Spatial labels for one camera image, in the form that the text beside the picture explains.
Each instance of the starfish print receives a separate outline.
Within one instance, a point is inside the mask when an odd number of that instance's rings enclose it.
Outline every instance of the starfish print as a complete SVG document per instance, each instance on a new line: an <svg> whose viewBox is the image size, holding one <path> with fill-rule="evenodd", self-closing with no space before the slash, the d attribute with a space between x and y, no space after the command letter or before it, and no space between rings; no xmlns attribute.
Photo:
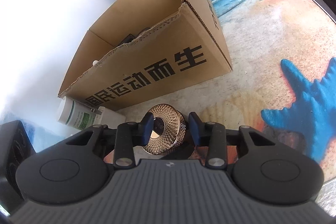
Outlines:
<svg viewBox="0 0 336 224"><path fill-rule="evenodd" d="M296 100L290 108L263 109L266 124L300 132L306 139L306 155L320 162L328 143L336 137L336 58L329 62L325 76L309 82L295 65L283 59L281 69Z"/></svg>

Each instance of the gold lid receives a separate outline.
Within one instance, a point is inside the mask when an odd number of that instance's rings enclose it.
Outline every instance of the gold lid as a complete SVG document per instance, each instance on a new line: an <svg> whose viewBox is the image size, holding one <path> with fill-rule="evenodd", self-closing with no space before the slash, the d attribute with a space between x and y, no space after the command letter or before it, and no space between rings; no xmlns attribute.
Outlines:
<svg viewBox="0 0 336 224"><path fill-rule="evenodd" d="M154 115L154 129L144 150L149 154L165 154L180 145L185 135L183 116L167 104L152 107L148 112Z"/></svg>

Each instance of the white bottle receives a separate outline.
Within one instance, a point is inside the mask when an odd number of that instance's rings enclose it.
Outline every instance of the white bottle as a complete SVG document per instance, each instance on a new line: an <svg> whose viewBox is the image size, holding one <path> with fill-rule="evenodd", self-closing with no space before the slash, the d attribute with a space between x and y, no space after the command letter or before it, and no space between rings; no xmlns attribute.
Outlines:
<svg viewBox="0 0 336 224"><path fill-rule="evenodd" d="M83 130L93 125L96 117L93 111L90 107L65 96L58 107L58 122Z"/></svg>

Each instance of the open box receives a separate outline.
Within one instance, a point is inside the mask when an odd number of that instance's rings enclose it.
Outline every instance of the open box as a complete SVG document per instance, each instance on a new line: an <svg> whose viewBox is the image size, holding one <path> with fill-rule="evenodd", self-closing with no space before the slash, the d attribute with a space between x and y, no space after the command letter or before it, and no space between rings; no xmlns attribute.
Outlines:
<svg viewBox="0 0 336 224"><path fill-rule="evenodd" d="M230 71L210 0L118 0L85 34L58 96L118 110Z"/></svg>

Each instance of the white bottle cap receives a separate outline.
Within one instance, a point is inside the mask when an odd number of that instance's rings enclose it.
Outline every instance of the white bottle cap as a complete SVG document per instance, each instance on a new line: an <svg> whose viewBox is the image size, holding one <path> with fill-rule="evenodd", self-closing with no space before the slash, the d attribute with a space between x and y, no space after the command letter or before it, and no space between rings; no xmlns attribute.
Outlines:
<svg viewBox="0 0 336 224"><path fill-rule="evenodd" d="M67 124L71 117L71 110L73 109L74 101L71 98L63 97L61 103L59 104L57 110L58 122L62 124Z"/></svg>

